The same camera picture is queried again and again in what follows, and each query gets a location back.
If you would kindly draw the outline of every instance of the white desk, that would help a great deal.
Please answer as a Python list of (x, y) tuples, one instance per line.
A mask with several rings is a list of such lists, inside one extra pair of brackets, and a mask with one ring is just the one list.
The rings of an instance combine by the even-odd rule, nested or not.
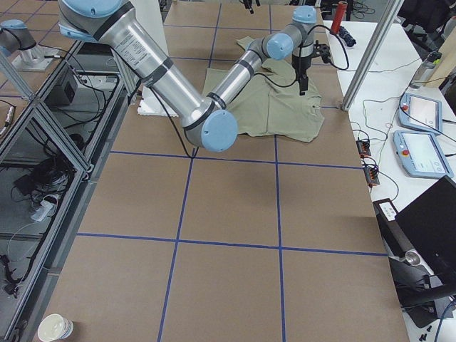
[[(331, 22), (325, 21), (325, 25), (331, 26)], [(346, 48), (350, 61), (349, 70), (355, 70), (358, 67), (369, 40), (371, 39), (376, 23), (344, 22), (342, 25), (348, 30), (348, 32), (351, 33), (357, 42), (353, 48)], [(337, 42), (336, 38), (330, 34), (327, 35), (334, 63), (337, 66), (344, 67), (346, 65), (346, 61), (339, 42)], [(419, 55), (405, 35), (403, 28), (400, 24), (393, 24), (388, 32), (387, 39), (383, 42), (383, 45), (381, 46), (373, 65), (370, 67), (370, 70), (391, 70), (417, 60), (418, 58)], [(415, 61), (409, 66), (399, 68), (396, 71), (369, 73), (349, 110), (351, 121), (359, 123), (361, 130), (366, 131), (370, 138), (383, 139), (385, 137), (384, 135), (366, 127), (363, 115), (363, 100), (385, 100), (389, 97), (398, 97), (409, 84), (413, 74), (420, 64), (421, 60)], [(344, 95), (354, 74), (354, 71), (338, 71), (338, 79)], [(419, 90), (409, 90), (408, 92), (441, 100), (443, 118), (455, 120), (453, 112), (438, 88), (422, 87)], [(400, 191), (398, 198), (394, 201), (394, 204), (398, 210), (402, 210), (437, 180), (408, 177), (400, 165), (400, 162), (395, 155), (392, 133), (395, 130), (407, 129), (399, 126), (397, 118), (393, 120), (397, 107), (398, 99), (391, 99), (385, 103), (366, 102), (367, 120), (371, 127), (386, 132), (388, 130), (389, 123), (393, 123), (393, 127), (390, 130), (385, 147), (383, 148), (380, 160), (380, 171), (387, 174), (398, 183)], [(356, 124), (352, 124), (352, 126), (353, 129), (358, 129), (358, 125)], [(456, 138), (456, 125), (444, 124), (443, 132), (452, 138)], [(443, 136), (439, 136), (437, 140), (446, 154), (456, 152), (456, 143)], [(370, 151), (373, 154), (373, 158), (377, 162), (379, 160), (382, 145), (383, 143), (378, 141), (373, 141), (370, 144)], [(453, 171), (456, 171), (456, 156), (449, 157), (448, 161), (450, 162), (450, 166)], [(379, 179), (380, 185), (374, 187), (371, 193), (372, 200), (380, 200), (386, 197), (393, 198), (396, 192), (395, 185), (382, 175), (379, 175)], [(410, 341), (416, 342), (422, 333), (427, 333), (427, 341), (434, 341), (438, 322), (435, 322), (432, 325), (432, 330), (428, 333), (425, 331), (425, 328), (417, 328), (406, 313), (404, 314), (404, 319), (407, 325)], [(438, 342), (454, 341), (455, 336), (456, 319), (445, 320), (442, 325)]]

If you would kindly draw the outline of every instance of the white cup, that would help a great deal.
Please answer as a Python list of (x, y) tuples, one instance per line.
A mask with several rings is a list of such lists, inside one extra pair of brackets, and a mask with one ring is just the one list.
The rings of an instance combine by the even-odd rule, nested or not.
[(43, 342), (52, 342), (67, 338), (73, 331), (73, 322), (53, 313), (47, 316), (38, 327), (38, 338)]

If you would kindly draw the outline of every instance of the blue joint cap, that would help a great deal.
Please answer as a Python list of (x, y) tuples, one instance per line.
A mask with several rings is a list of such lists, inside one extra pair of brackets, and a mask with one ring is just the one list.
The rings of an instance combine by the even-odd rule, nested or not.
[(301, 24), (316, 24), (316, 10), (312, 6), (300, 6), (294, 10), (293, 20)]
[(26, 24), (22, 20), (19, 19), (11, 19), (5, 20), (0, 24), (0, 27), (3, 29), (11, 29), (11, 30), (24, 30), (27, 29)]
[(227, 110), (216, 110), (205, 120), (201, 130), (202, 145), (212, 152), (225, 151), (236, 141), (237, 121)]
[(86, 43), (96, 43), (96, 39), (93, 38), (90, 34), (80, 32), (74, 28), (58, 24), (60, 26), (60, 33), (62, 36), (75, 39), (78, 41), (85, 41)]
[(122, 0), (62, 0), (72, 11), (88, 18), (105, 18), (114, 14)]
[(289, 56), (293, 52), (293, 39), (288, 34), (276, 33), (266, 44), (266, 50), (269, 56), (278, 61)]
[(11, 56), (11, 52), (3, 46), (0, 46), (0, 53), (2, 53), (5, 57)]

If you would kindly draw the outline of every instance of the beige cloth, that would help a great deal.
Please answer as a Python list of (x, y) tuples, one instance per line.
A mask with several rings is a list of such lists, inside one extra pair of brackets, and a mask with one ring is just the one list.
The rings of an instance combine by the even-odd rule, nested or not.
[[(247, 37), (238, 44), (246, 47), (250, 41)], [(295, 78), (294, 69), (286, 61), (269, 59), (263, 68), (280, 85), (290, 84)], [(227, 71), (208, 68), (203, 93), (210, 92), (226, 74)], [(263, 76), (254, 76), (227, 110), (237, 119), (239, 134), (279, 134), (307, 143), (318, 135), (323, 124), (320, 107), (321, 96), (311, 80), (306, 95), (300, 96), (298, 83), (280, 88)]]

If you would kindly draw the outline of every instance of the computer monitor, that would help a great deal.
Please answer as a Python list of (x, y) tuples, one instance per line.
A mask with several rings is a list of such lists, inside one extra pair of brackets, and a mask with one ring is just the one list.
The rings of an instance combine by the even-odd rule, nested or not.
[(456, 283), (456, 183), (440, 178), (396, 221), (442, 283)]

